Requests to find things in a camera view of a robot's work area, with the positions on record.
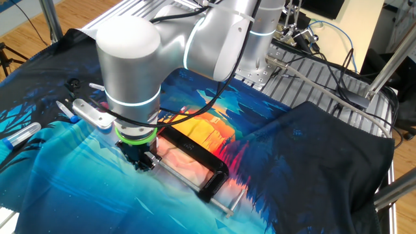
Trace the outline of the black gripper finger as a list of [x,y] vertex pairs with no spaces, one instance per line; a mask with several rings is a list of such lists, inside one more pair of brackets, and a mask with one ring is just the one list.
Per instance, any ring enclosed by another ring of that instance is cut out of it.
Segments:
[[139,162],[138,154],[136,154],[136,153],[124,153],[123,156],[132,165],[135,165],[135,166],[138,165],[138,162]]
[[158,156],[157,154],[153,154],[150,151],[145,151],[144,155],[146,155],[152,164],[159,164],[159,162],[162,160],[162,158],[160,156]]

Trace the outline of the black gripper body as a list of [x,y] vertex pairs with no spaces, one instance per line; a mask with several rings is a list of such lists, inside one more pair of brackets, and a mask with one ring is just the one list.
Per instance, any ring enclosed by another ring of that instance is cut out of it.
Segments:
[[139,162],[151,162],[150,159],[144,155],[145,151],[150,151],[153,154],[157,153],[157,139],[154,138],[147,143],[140,145],[131,145],[119,140],[116,145],[119,147],[121,152],[124,153],[136,153],[139,157]]

